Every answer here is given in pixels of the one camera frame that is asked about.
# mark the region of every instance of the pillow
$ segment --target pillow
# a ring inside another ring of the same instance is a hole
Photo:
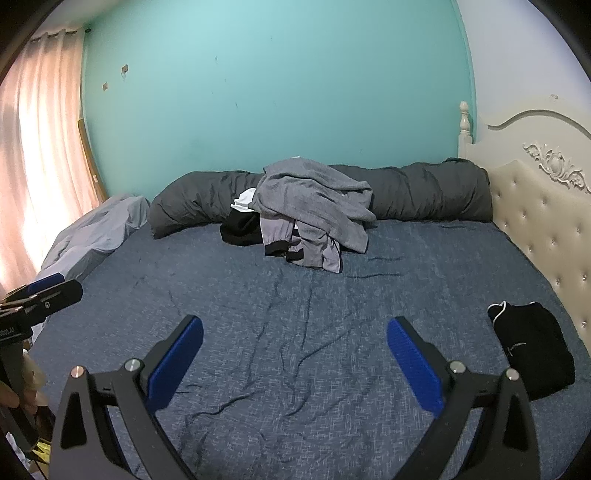
[[[188,226],[219,223],[244,190],[256,187],[261,173],[193,171],[161,191],[150,206],[148,221],[154,238]]]
[[[486,170],[468,160],[413,163],[406,167],[362,168],[331,165],[374,191],[370,210],[378,220],[492,221]],[[168,185],[152,202],[148,221],[154,238],[183,228],[220,223],[244,190],[256,187],[261,173],[194,171]]]
[[[442,163],[367,169],[331,165],[374,191],[369,209],[378,220],[492,221],[488,174],[461,158]]]

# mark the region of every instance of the black folded garment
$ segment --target black folded garment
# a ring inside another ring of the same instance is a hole
[[[530,400],[574,383],[574,360],[560,325],[540,303],[511,305],[503,301],[489,306],[488,316]]]
[[[232,209],[220,225],[222,240],[227,244],[247,247],[262,243],[261,221],[258,212],[239,212]]]

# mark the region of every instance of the metal screw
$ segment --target metal screw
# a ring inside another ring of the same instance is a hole
[[[507,371],[505,372],[505,375],[507,376],[507,378],[509,380],[519,380],[519,372],[517,370],[515,370],[514,368],[508,368]]]
[[[449,368],[455,374],[462,374],[466,371],[466,365],[464,365],[459,360],[454,360],[453,362],[450,362]]]
[[[141,365],[140,361],[137,358],[132,358],[125,362],[125,369],[128,372],[135,372],[139,366]]]
[[[70,371],[70,375],[72,376],[72,378],[80,378],[82,375],[84,375],[84,367],[81,367],[80,365],[74,367]]]

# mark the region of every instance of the tufted headboard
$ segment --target tufted headboard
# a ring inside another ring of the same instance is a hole
[[[479,118],[459,156],[485,168],[493,221],[546,277],[591,354],[591,118],[556,95]]]

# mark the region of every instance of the hand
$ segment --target hand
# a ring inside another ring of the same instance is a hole
[[[22,393],[23,409],[34,415],[37,406],[46,406],[45,395],[38,391],[46,383],[46,377],[37,364],[31,359],[27,351],[22,352],[22,377],[25,381],[25,388]],[[0,405],[10,408],[17,408],[21,399],[4,382],[0,381]]]

